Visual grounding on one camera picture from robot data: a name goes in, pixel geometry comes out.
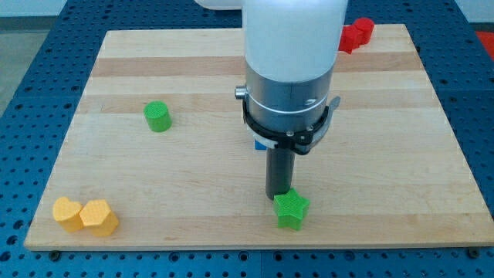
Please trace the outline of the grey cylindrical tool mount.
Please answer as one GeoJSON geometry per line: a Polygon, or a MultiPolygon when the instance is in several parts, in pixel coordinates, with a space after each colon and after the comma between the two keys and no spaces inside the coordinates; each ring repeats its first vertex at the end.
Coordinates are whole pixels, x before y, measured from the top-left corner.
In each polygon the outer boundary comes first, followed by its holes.
{"type": "Polygon", "coordinates": [[[332,69],[304,82],[279,82],[245,66],[245,85],[235,88],[253,137],[271,149],[305,155],[327,133],[340,98],[328,100],[332,69]]]}

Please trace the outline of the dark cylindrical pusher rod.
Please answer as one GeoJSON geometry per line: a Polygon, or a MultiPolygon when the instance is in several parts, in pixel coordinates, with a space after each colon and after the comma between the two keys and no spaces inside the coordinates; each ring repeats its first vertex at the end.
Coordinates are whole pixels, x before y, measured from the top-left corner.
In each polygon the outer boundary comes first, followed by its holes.
{"type": "Polygon", "coordinates": [[[266,153],[266,196],[286,194],[293,178],[295,153],[289,149],[269,148],[266,153]]]}

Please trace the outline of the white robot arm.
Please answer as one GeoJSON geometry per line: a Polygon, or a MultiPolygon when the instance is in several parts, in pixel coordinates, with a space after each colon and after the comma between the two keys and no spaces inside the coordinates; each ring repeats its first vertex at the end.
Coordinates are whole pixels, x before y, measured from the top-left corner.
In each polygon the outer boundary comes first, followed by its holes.
{"type": "Polygon", "coordinates": [[[196,0],[242,13],[245,84],[235,88],[243,119],[266,146],[266,196],[287,193],[296,155],[327,133],[340,99],[330,100],[347,0],[196,0]]]}

